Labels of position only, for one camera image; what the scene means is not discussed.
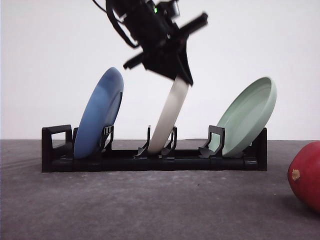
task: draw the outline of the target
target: white plate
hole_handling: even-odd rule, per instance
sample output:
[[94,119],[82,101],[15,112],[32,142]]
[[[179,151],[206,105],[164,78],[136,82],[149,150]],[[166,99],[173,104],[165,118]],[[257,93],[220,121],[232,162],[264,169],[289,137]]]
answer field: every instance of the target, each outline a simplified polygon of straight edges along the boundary
[[[248,147],[267,124],[276,104],[274,81],[263,77],[248,86],[225,111],[218,127],[225,128],[222,155],[235,157]],[[212,135],[209,149],[215,151],[220,137]]]
[[150,154],[161,152],[162,148],[165,146],[172,128],[176,123],[181,107],[184,104],[188,89],[189,84],[177,76],[173,82],[150,141],[148,148]]

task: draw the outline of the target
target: dish rack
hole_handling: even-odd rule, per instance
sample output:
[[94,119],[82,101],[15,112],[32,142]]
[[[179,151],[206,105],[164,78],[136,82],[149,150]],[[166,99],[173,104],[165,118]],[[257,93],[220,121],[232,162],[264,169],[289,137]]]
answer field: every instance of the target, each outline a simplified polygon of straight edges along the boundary
[[[100,172],[100,171],[183,171],[183,170],[267,170],[267,129],[240,155],[223,157],[225,129],[210,125],[204,146],[198,149],[176,149],[178,129],[174,127],[168,144],[159,155],[149,155],[150,129],[147,140],[138,149],[113,149],[115,127],[106,126],[101,131],[99,149],[96,153],[74,159],[74,143],[78,128],[72,131],[71,125],[42,128],[41,170],[50,172]],[[52,135],[65,133],[65,144],[53,147]],[[219,135],[219,146],[215,151],[209,149],[212,134]]]

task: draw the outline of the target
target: red fruit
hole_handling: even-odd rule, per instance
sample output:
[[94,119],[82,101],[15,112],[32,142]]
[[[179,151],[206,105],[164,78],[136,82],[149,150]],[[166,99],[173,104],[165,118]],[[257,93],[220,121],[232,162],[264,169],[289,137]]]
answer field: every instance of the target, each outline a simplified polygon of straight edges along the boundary
[[320,141],[298,152],[288,169],[288,181],[298,199],[320,213]]

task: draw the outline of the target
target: white backdrop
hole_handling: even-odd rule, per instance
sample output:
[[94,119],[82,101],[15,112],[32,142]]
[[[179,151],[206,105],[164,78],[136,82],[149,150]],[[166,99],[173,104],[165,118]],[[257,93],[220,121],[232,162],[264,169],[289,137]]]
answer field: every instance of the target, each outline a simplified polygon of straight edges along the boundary
[[[179,7],[179,26],[209,15],[188,41],[194,86],[176,122],[180,139],[206,138],[208,125],[263,76],[278,89],[268,138],[320,139],[319,0],[180,0]],[[90,0],[2,0],[1,138],[40,139],[42,127],[77,127],[98,80],[117,67],[125,89],[115,138],[145,139],[172,82],[142,65],[124,70],[139,52]]]

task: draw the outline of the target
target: light green plate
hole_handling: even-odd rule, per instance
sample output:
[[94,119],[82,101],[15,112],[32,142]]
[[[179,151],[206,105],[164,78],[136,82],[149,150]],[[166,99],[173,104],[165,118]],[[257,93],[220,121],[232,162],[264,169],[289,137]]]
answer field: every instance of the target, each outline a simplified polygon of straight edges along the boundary
[[[235,157],[248,147],[267,124],[277,100],[273,80],[263,77],[248,86],[223,114],[218,127],[225,128],[222,155]],[[215,151],[220,136],[213,134],[209,149]]]

